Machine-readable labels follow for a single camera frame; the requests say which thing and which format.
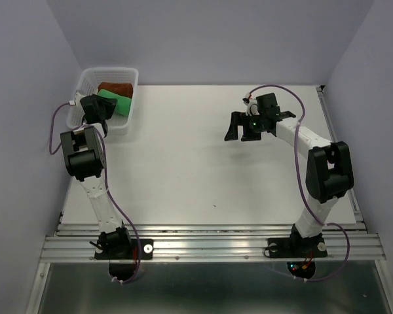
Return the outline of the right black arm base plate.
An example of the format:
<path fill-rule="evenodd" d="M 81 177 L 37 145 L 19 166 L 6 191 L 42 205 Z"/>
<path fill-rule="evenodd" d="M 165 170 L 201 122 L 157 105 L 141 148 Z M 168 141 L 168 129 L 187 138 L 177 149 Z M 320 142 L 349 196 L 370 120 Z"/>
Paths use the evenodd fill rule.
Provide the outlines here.
<path fill-rule="evenodd" d="M 289 237 L 276 237 L 267 240 L 264 253 L 269 258 L 287 258 L 295 260 L 305 258 L 312 254 L 313 258 L 328 256 L 326 245 L 322 237 L 318 239 L 290 239 Z"/>

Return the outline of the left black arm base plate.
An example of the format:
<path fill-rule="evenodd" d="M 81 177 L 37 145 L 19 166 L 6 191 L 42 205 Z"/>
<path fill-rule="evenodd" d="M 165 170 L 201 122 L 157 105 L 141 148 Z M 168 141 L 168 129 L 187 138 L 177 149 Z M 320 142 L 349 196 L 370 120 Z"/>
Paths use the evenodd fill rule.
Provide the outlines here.
<path fill-rule="evenodd" d="M 94 258 L 96 260 L 136 260 L 139 258 L 138 240 L 133 238 L 130 246 L 120 246 L 118 249 L 105 251 L 96 243 L 89 242 L 95 248 Z M 152 239 L 140 239 L 141 260 L 151 260 L 153 258 L 154 241 Z"/>

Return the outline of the brown microfiber towel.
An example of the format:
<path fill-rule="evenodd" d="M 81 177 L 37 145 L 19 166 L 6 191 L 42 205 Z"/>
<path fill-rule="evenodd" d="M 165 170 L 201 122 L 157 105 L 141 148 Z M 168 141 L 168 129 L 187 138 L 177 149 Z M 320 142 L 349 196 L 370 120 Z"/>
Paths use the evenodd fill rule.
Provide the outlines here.
<path fill-rule="evenodd" d="M 102 82 L 98 86 L 98 91 L 107 90 L 114 94 L 132 98 L 134 93 L 134 87 L 131 83 L 114 83 L 114 82 Z"/>

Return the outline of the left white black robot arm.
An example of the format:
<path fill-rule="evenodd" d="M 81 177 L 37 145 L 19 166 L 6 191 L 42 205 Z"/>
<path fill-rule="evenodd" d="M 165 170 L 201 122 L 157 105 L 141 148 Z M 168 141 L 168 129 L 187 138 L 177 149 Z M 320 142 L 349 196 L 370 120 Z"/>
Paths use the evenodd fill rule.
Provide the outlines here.
<path fill-rule="evenodd" d="M 99 237 L 92 243 L 97 256 L 125 259 L 132 252 L 130 239 L 122 218 L 117 214 L 106 187 L 106 158 L 103 141 L 108 132 L 107 121 L 113 116 L 117 100 L 96 94 L 80 96 L 85 125 L 60 134 L 65 167 L 80 182 L 98 221 Z"/>

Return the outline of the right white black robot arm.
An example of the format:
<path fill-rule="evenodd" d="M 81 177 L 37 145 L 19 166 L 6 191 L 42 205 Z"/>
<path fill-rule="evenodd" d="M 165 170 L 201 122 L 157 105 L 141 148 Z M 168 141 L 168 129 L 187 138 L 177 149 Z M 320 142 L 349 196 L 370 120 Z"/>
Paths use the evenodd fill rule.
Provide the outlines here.
<path fill-rule="evenodd" d="M 299 157 L 307 161 L 305 176 L 296 173 L 299 191 L 305 205 L 288 239 L 289 250 L 303 255 L 312 247 L 337 201 L 353 187 L 354 177 L 350 151 L 343 142 L 332 142 L 302 124 L 290 111 L 282 111 L 274 93 L 253 98 L 246 94 L 244 112 L 233 112 L 225 141 L 259 141 L 269 133 L 294 149 L 295 165 Z"/>

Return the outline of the green microfiber towel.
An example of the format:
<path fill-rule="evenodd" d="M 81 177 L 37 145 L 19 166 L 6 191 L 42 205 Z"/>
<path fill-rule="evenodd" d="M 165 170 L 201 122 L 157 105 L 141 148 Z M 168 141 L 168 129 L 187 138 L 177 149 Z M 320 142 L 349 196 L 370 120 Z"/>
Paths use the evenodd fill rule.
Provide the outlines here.
<path fill-rule="evenodd" d="M 121 96 L 106 89 L 101 89 L 98 92 L 98 95 L 107 99 L 115 99 L 117 101 L 115 112 L 121 116 L 129 116 L 132 103 L 132 99 L 130 97 Z"/>

